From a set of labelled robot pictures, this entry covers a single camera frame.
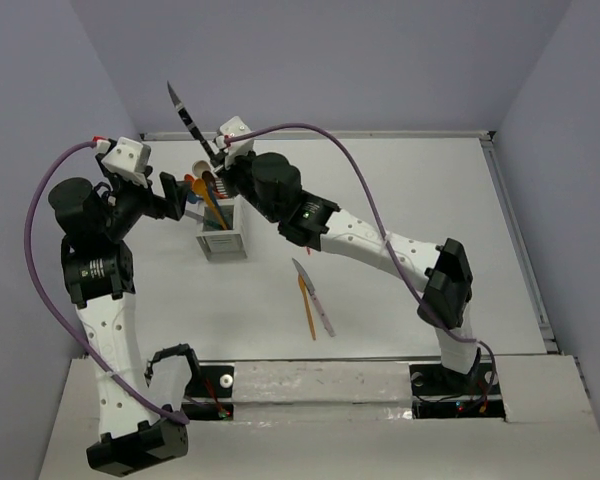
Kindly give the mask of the dark brown wooden spoon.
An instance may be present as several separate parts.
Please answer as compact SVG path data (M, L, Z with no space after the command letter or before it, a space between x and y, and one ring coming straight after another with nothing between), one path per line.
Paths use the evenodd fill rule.
M200 178L205 182L208 190L212 192L217 192L216 178L213 173L209 170L203 171Z

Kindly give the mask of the blue plastic spoon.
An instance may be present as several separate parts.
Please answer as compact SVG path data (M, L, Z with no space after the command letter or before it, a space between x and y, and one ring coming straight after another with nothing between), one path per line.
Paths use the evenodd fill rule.
M195 204L197 204L198 202L200 202L200 201L202 201L202 200L203 200L203 198L202 198L202 197L200 197L200 196L196 195L196 194L195 194L194 192L192 192L192 191L190 191L190 192L187 194L187 202L188 202L189 204L193 204L193 205L195 205Z

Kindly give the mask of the steel knife green handle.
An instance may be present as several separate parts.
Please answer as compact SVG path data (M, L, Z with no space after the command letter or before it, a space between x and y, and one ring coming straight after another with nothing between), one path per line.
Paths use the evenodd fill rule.
M202 225L213 226L213 223L209 222L202 215L200 215L196 212L193 212L193 211L186 210L184 212L184 217L190 218Z

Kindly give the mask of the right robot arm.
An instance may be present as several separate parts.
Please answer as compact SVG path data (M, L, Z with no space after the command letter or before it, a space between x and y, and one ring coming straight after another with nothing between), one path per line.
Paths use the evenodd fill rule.
M462 243L419 242L381 231L304 190L300 171L278 153L219 153L212 163L227 193L243 197L287 241L407 278L424 302L418 316L438 338L442 384L462 392L476 381L481 349L471 340L466 316L473 274Z

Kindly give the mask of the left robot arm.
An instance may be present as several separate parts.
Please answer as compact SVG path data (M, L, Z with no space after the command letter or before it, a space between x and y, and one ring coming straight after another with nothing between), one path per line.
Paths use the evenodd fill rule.
M89 466L126 477L188 452L184 395L195 392L201 370L183 345L146 364L137 341L133 255L124 238L147 216L178 221L188 188L163 173L164 194L152 183L135 184L110 171L103 155L96 161L109 181L100 193L75 177L56 185L48 196L64 232L61 264L66 289L82 324L96 364L99 439L86 450Z

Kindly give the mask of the orange plastic knife long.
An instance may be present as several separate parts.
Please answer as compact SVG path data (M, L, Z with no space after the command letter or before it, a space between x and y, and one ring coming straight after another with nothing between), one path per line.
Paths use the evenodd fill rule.
M228 225L226 223L226 220L222 214L221 208L217 202L217 200L215 199L215 197L212 195L212 192L207 190L206 192L204 192L202 194L206 204L208 205L208 208L212 211L212 213L214 214L217 222L219 223L219 225L222 227L223 230L227 230L228 229Z

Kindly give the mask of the beige wooden spoon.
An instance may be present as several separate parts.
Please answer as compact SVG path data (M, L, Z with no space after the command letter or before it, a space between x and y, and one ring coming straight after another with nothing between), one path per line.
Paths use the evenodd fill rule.
M192 173L196 178L201 178L205 172L211 172L211 165L205 160L199 160L192 164Z

